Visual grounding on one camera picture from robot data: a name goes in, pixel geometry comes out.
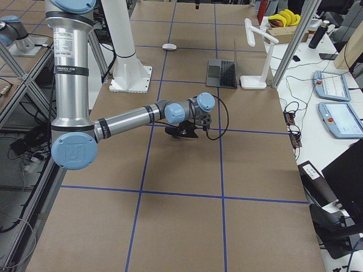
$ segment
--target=yellow object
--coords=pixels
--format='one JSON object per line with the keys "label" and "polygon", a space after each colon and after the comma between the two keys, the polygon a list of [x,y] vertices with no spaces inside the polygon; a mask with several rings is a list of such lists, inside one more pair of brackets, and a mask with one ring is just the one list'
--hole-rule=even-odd
{"label": "yellow object", "polygon": [[271,27],[286,27],[287,21],[282,15],[276,14],[268,17],[268,23]]}
{"label": "yellow object", "polygon": [[288,27],[288,26],[290,26],[290,25],[291,25],[291,23],[292,23],[292,20],[293,20],[293,18],[291,17],[291,15],[290,15],[290,14],[288,14],[286,11],[283,11],[283,10],[281,10],[281,11],[279,12],[279,14],[280,14],[281,16],[285,17],[285,19],[286,19],[286,26],[287,26],[287,27]]}
{"label": "yellow object", "polygon": [[296,22],[295,14],[291,10],[288,10],[287,8],[284,9],[284,11],[291,16],[291,19],[292,19],[291,23],[292,24],[295,23]]}
{"label": "yellow object", "polygon": [[298,14],[295,14],[296,21],[291,24],[291,26],[297,26],[300,23],[301,17]]}

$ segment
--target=open laptop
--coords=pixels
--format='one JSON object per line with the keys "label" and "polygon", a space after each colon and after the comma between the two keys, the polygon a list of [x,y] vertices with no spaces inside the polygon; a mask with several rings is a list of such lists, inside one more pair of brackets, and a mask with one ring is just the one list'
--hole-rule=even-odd
{"label": "open laptop", "polygon": [[234,61],[210,59],[206,74],[206,85],[210,87],[237,89],[237,53],[234,40]]}

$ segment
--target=cardboard table surface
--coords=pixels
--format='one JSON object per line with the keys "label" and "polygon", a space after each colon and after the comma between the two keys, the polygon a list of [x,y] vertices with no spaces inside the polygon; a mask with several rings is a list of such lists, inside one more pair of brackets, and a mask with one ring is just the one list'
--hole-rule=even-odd
{"label": "cardboard table surface", "polygon": [[[137,3],[131,25],[138,58],[154,68],[149,91],[104,84],[92,119],[207,91],[226,103],[229,131],[175,139],[155,124],[101,141],[89,167],[66,174],[27,271],[324,270],[277,92],[205,85],[208,59],[233,59],[234,38],[238,71],[262,71],[262,40],[247,45],[245,17],[256,24],[250,6]],[[166,42],[178,49],[165,52]],[[216,137],[220,103],[212,119]]]}

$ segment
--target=black chair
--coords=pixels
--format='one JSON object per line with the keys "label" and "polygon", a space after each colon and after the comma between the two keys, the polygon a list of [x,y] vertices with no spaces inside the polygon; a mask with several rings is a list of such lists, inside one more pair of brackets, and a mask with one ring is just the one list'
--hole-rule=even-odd
{"label": "black chair", "polygon": [[[295,14],[301,14],[302,6],[305,0],[288,0],[288,9]],[[354,0],[322,0],[317,13],[336,12],[338,14],[347,14]]]}

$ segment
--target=robotic arm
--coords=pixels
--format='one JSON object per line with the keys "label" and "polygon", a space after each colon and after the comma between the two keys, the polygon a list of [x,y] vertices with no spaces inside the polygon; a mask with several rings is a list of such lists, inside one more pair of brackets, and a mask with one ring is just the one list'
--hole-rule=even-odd
{"label": "robotic arm", "polygon": [[163,118],[172,124],[185,125],[177,131],[179,136],[188,136],[187,120],[195,120],[195,124],[208,129],[209,112],[215,106],[209,93],[182,102],[161,100],[95,122],[90,120],[87,36],[93,26],[94,4],[95,0],[45,1],[47,22],[54,34],[57,96],[57,117],[51,124],[54,161],[65,169],[82,169],[94,161],[97,143],[102,139]]}
{"label": "robotic arm", "polygon": [[13,15],[4,16],[0,18],[0,42],[10,46],[14,41],[21,52],[28,52],[35,47],[20,19]]}

